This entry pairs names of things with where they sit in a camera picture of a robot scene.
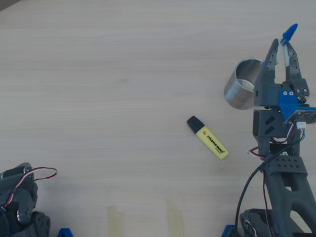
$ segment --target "wire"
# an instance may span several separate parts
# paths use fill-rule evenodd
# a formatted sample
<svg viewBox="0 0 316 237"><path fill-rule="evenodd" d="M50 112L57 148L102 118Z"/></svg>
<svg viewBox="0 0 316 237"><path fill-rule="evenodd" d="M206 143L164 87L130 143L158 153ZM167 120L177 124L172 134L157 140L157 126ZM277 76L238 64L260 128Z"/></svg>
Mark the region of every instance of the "wire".
<svg viewBox="0 0 316 237"><path fill-rule="evenodd" d="M265 207L266 207L266 219L267 219L269 234L270 234L270 237L272 237L271 228L270 228L269 221L268 221L268 204L267 204L266 190L265 190L266 176L265 176L265 171L263 169L262 169L262 174L263 174L262 190L263 190L263 199L265 200Z"/></svg>
<svg viewBox="0 0 316 237"><path fill-rule="evenodd" d="M255 237L258 237L257 236L257 231L256 231L256 229L251 225L251 223L249 222L249 221L245 221L245 223L248 225L248 226L250 226L251 228L252 228L252 230L253 230L253 232L255 233Z"/></svg>
<svg viewBox="0 0 316 237"><path fill-rule="evenodd" d="M288 133L287 133L287 135L286 135L286 139L285 139L284 141L277 141L274 137L272 137L272 138L270 139L270 141L273 142L273 143L278 143L278 144L282 144L282 143L287 142L287 140L289 139L289 137L291 136L291 134L292 134L292 132L293 132L293 130L294 130L294 127L295 127L295 123L293 123L293 124L290 126L290 129L289 129L289 131L288 131Z"/></svg>
<svg viewBox="0 0 316 237"><path fill-rule="evenodd" d="M242 192L241 192L241 195L240 195L240 198L239 198L239 201L238 201L238 205L237 205L237 210L236 210L236 217L235 217L235 237L237 237L237 228L238 228L238 216L239 216L239 211L240 211L240 206L241 206L241 202L242 202L242 199L246 193L246 190L249 186L249 183L250 181L252 180L252 178L255 176L256 173L258 173L259 170L261 170L267 163L269 163L270 161L272 161L275 157L279 156L282 152L286 151L287 149L289 149L290 147L298 144L301 142L301 139L292 143L292 144L288 144L285 148L283 148L282 150L278 151L277 153L275 153L274 155L272 155L271 157L265 159L261 165L259 165L253 172L252 174L249 176L246 184L245 184L245 187L243 188Z"/></svg>
<svg viewBox="0 0 316 237"><path fill-rule="evenodd" d="M260 158L260 159L265 159L265 157L259 155L259 154L256 154L254 153L253 151L258 149L259 147L254 147L252 149L250 149L249 151L247 151L248 154L251 154L253 157L257 157L257 158Z"/></svg>
<svg viewBox="0 0 316 237"><path fill-rule="evenodd" d="M14 193L14 190L19 187L21 185L21 183L23 182L23 180L29 176L30 174L34 173L35 171L38 171L38 170L55 170L55 173L49 177L45 177L45 178L40 178L40 179L35 179L34 181L37 181L37 180L46 180L46 179L51 179L51 178L54 178L56 175L57 175L57 169L55 168L49 168L49 167L38 167L38 168L35 168L35 169L32 169L30 170L29 172L26 172L22 178L20 179L20 181L12 188L11 190L11 194L6 202L6 204L4 205L4 207L6 208L11 202L12 202L12 199L13 199L13 193Z"/></svg>
<svg viewBox="0 0 316 237"><path fill-rule="evenodd" d="M8 237L11 237L10 224L9 224L8 217L6 216L6 213L5 213L5 211L4 211L2 208L0 208L0 212L2 213L2 215L3 215L3 217L4 217L4 220L5 220L7 236L8 236Z"/></svg>

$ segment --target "tape strip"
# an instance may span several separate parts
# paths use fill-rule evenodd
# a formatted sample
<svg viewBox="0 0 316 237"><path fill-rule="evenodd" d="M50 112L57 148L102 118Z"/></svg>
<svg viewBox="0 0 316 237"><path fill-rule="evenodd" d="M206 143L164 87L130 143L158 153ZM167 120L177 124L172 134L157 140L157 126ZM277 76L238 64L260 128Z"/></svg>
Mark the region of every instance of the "tape strip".
<svg viewBox="0 0 316 237"><path fill-rule="evenodd" d="M166 202L169 237L184 237L183 213L171 201Z"/></svg>
<svg viewBox="0 0 316 237"><path fill-rule="evenodd" d="M124 237L124 216L115 206L108 206L108 237Z"/></svg>

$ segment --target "robotic arm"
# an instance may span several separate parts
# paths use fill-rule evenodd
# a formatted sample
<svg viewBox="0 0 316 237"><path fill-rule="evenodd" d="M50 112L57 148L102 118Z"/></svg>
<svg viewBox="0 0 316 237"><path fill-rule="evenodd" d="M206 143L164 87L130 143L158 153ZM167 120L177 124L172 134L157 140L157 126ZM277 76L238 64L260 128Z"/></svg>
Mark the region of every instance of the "robotic arm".
<svg viewBox="0 0 316 237"><path fill-rule="evenodd" d="M282 84L275 83L279 44L278 39L272 42L254 88L254 105L265 110L254 110L253 136L265 160L260 171L264 173L272 210L247 210L240 215L240 222L245 237L316 237L316 201L300 157L299 129L316 122L316 108L306 104L310 90L290 43L284 47L286 79ZM287 144L277 142L278 138L286 138ZM292 210L312 234L304 233L291 219ZM223 237L239 237L234 230L235 226L227 226Z"/></svg>
<svg viewBox="0 0 316 237"><path fill-rule="evenodd" d="M31 170L29 163L23 163L0 175L0 237L48 237L49 235L49 217L44 213L33 211L38 198L38 186L34 182L34 175L27 175L23 182L14 188ZM9 198L11 201L4 209Z"/></svg>

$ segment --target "yellow highlighter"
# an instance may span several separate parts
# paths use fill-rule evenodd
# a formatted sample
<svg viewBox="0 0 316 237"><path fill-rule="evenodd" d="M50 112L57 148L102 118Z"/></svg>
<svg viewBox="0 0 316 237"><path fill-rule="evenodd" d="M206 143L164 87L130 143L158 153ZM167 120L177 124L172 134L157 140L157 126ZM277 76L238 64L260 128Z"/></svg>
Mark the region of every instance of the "yellow highlighter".
<svg viewBox="0 0 316 237"><path fill-rule="evenodd" d="M228 155L228 151L222 143L195 116L192 116L187 123L199 139L201 139L201 141L218 157L218 159L222 160Z"/></svg>

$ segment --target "red and white wire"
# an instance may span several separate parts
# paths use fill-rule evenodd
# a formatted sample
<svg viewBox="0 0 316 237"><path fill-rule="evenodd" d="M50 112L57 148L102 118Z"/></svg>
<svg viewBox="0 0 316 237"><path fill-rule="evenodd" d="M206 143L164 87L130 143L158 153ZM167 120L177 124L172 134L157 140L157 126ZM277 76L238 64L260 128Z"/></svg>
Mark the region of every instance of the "red and white wire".
<svg viewBox="0 0 316 237"><path fill-rule="evenodd" d="M253 157L257 157L257 158L261 158L261 159L265 159L265 157L258 155L256 153L254 153L253 151L258 149L258 147L254 147L252 149L250 149L249 151L247 151L248 154L251 154Z"/></svg>
<svg viewBox="0 0 316 237"><path fill-rule="evenodd" d="M251 225L251 223L249 222L249 221L245 221L245 223L248 225L248 226L250 226L251 227L251 229L253 230L253 232L255 233L255 237L258 237L257 236L257 231L256 231L256 229Z"/></svg>
<svg viewBox="0 0 316 237"><path fill-rule="evenodd" d="M293 123L293 124L290 126L290 129L288 130L288 133L287 133L287 135L286 135L285 141L291 136L294 127L295 127L295 123ZM274 137L271 138L271 139L272 139L273 141L275 141L275 142L281 142L281 141L276 140Z"/></svg>
<svg viewBox="0 0 316 237"><path fill-rule="evenodd" d="M267 225L268 225L270 237L272 237L272 232L271 232L270 225L269 225L269 221L268 221L268 204L267 204L266 190L265 190L266 176L265 176L265 172L264 172L263 169L262 169L262 174L263 174L262 190L263 190L263 199L264 199L264 201L265 201L265 208L266 208L266 220L267 220Z"/></svg>
<svg viewBox="0 0 316 237"><path fill-rule="evenodd" d="M12 202L12 199L13 199L13 193L14 193L14 190L19 187L21 185L21 183L23 182L23 180L30 174L34 173L35 171L38 171L38 170L54 170L55 173L51 176L48 176L48 177L45 177L45 178L40 178L40 179L35 179L34 181L38 181L38 180L46 180L46 179L51 179L51 178L54 178L56 175L57 175L57 169L55 168L50 168L50 167L38 167L38 168L35 168L35 169L32 169L30 170L29 172L26 172L22 178L20 179L20 181L13 187L12 189L12 192L9 196L9 199L8 201L6 202L6 204L4 205L4 207L6 208L11 202Z"/></svg>

